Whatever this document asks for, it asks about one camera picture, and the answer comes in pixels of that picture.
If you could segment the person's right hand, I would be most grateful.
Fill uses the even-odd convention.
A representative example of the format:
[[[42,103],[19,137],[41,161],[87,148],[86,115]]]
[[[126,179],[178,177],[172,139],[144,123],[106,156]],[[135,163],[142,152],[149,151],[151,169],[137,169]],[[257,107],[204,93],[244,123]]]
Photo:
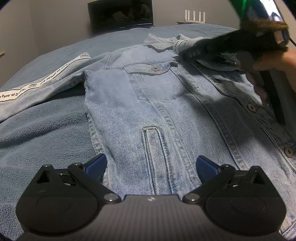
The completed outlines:
[[[288,83],[295,92],[295,57],[295,50],[291,48],[287,48],[285,51],[265,53],[255,61],[253,69],[256,71],[270,69],[283,71],[287,77]],[[269,97],[264,88],[258,85],[254,75],[245,70],[242,65],[238,65],[238,68],[240,71],[245,72],[248,81],[253,85],[255,93],[260,96],[261,102],[266,105],[268,103]]]

